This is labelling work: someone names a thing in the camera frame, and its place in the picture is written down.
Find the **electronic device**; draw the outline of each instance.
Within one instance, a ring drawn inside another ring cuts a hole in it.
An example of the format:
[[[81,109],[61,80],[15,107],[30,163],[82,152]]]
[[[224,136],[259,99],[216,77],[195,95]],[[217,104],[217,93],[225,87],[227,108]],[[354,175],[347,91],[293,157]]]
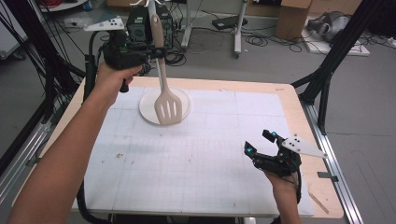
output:
[[[133,42],[152,41],[149,9],[144,6],[132,6],[126,22],[126,29]]]
[[[84,31],[106,31],[109,33],[109,39],[103,44],[101,49],[104,53],[107,65],[116,70],[135,67],[140,64],[147,63],[149,59],[163,58],[166,56],[165,48],[155,48],[154,45],[147,43],[136,45],[136,43],[128,41],[127,34],[124,31],[124,26],[120,17],[86,26],[84,27]],[[93,40],[95,36],[96,33],[93,33],[91,39]],[[96,75],[97,68],[94,56],[92,55],[92,41],[90,42],[89,49],[90,54],[86,55],[85,58],[87,67],[86,86],[87,83],[89,83],[88,85],[93,87],[95,81],[94,76]],[[125,81],[123,81],[120,92],[127,92],[128,90],[128,86]]]
[[[163,45],[167,49],[173,48],[173,18],[166,5],[155,4],[158,17],[163,25]]]
[[[315,31],[324,40],[332,43],[344,30],[349,22],[349,17],[339,11],[325,12],[320,17],[309,20],[306,26],[307,31]]]
[[[212,24],[218,30],[224,30],[228,28],[234,28],[238,23],[239,16],[231,16],[223,19],[213,20]],[[248,21],[244,18],[242,25],[248,24]]]

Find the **white object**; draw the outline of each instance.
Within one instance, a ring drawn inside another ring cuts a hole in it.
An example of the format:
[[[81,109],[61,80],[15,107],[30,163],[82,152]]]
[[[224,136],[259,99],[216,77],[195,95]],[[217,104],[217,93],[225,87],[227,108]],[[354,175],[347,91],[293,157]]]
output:
[[[109,30],[123,30],[124,24],[120,16],[117,18],[102,21],[93,25],[84,26],[84,31],[109,31]]]
[[[234,41],[234,52],[236,57],[239,57],[239,54],[241,54],[241,41],[242,41],[242,24],[244,21],[244,16],[245,16],[245,11],[247,8],[248,2],[246,0],[243,1],[242,6],[241,6],[241,11],[239,12],[239,18],[238,18],[238,26],[236,27],[235,31],[235,41]]]
[[[391,46],[393,46],[394,48],[396,48],[396,40],[393,39],[393,37],[388,39],[388,43],[390,43]]]
[[[314,17],[308,16],[305,22],[305,25],[308,24],[309,20],[313,20]],[[322,36],[318,35],[314,31],[307,31],[305,28],[301,32],[301,36],[304,39],[304,44],[306,49],[310,53],[323,53],[327,54],[330,52],[330,43],[325,41]],[[370,51],[364,47],[361,42],[357,41],[355,46],[349,51],[347,55],[354,55],[354,56],[369,56]]]
[[[163,26],[157,14],[151,17],[151,32],[156,48],[163,48]],[[171,92],[166,80],[165,58],[157,59],[161,94],[154,103],[155,113],[161,125],[172,125],[182,121],[182,102]]]
[[[191,21],[191,9],[190,9],[190,0],[186,1],[186,29],[184,30],[183,40],[181,41],[181,47],[186,50],[189,46],[190,35],[191,35],[191,28],[192,28],[192,21]]]
[[[131,4],[129,4],[130,6],[137,6],[137,5],[139,5],[141,2],[142,2],[143,0],[139,0],[138,2],[135,2],[135,3],[131,3]],[[164,3],[161,3],[159,0],[147,0],[147,2],[146,2],[146,4],[145,4],[145,7],[148,7],[149,6],[149,4],[150,4],[150,2],[152,3],[152,2],[157,2],[158,4],[160,4],[160,5],[165,5]]]
[[[181,104],[183,105],[182,107],[182,119],[186,118],[190,111],[191,111],[191,99],[190,96],[183,90],[175,88],[175,87],[169,87],[178,98],[181,100]],[[151,122],[153,124],[160,125],[160,122],[158,121],[157,114],[155,113],[154,110],[154,103],[157,100],[158,96],[161,94],[161,89],[153,89],[151,91],[147,91],[142,99],[140,100],[139,103],[139,111],[140,114],[145,118],[148,122]]]
[[[294,136],[286,139],[282,143],[283,147],[288,148],[289,150],[299,153],[305,154],[308,156],[321,157],[323,159],[327,159],[328,156],[326,153],[320,151],[316,146],[311,144],[310,142],[303,139],[301,136],[295,134]]]
[[[86,26],[92,25],[92,21],[93,19],[90,18],[88,12],[84,11],[65,18],[64,26],[84,28]]]

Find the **slotted spatula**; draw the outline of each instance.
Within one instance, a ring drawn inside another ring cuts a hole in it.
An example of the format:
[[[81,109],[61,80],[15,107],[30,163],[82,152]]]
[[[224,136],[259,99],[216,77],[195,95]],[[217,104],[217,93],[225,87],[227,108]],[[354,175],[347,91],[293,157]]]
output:
[[[160,18],[154,14],[151,18],[151,32],[156,48],[163,48],[163,26]],[[180,123],[182,104],[180,98],[171,92],[166,81],[165,58],[158,59],[161,94],[154,103],[155,113],[161,125]]]

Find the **hand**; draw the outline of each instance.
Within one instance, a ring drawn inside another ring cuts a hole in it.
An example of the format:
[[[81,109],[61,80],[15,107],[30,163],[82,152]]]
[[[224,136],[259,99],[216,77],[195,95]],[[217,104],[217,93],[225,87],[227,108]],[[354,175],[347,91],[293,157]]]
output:
[[[292,176],[283,178],[264,172],[273,186],[274,198],[282,224],[301,223],[298,215],[296,188]]]
[[[106,63],[101,63],[95,87],[93,88],[90,98],[95,98],[100,103],[104,103],[105,106],[110,107],[116,101],[122,81],[125,79],[125,83],[129,85],[134,79],[133,75],[138,73],[141,69],[142,66],[139,65],[124,70],[114,70]]]

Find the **gray floor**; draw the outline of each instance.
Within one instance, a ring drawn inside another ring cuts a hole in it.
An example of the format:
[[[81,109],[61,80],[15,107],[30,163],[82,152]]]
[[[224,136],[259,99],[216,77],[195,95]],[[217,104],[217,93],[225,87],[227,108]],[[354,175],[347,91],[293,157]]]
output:
[[[57,14],[62,18],[79,13],[80,9]],[[109,15],[127,15],[125,12],[98,6],[90,12],[96,20]],[[194,26],[211,27],[214,17],[197,18]],[[247,18],[247,28],[262,28],[275,24],[260,18]],[[90,34],[82,31],[71,34],[77,44],[88,49]],[[222,79],[251,82],[291,83],[314,72],[324,55],[308,53],[303,44],[301,52],[269,42],[268,46],[255,47],[245,41],[239,59],[233,55],[233,37],[214,35],[204,30],[193,30],[186,52],[187,62],[180,67],[167,66],[169,77]],[[332,79],[326,130],[332,148],[340,162],[352,196],[365,223],[395,223],[396,180],[393,177],[393,146],[396,145],[396,96],[394,88],[396,51],[380,45],[366,48],[369,57],[347,56]],[[75,66],[84,68],[83,58],[75,48],[68,48]],[[8,61],[0,69],[0,153],[13,141],[26,120],[41,102],[43,90],[30,61]],[[156,76],[156,71],[149,73]],[[0,217],[9,213],[12,199],[29,170],[21,176],[15,188],[0,205]],[[269,223],[258,218],[258,223]],[[304,223],[347,223],[345,218],[312,220]],[[78,213],[72,213],[69,223],[84,223]]]

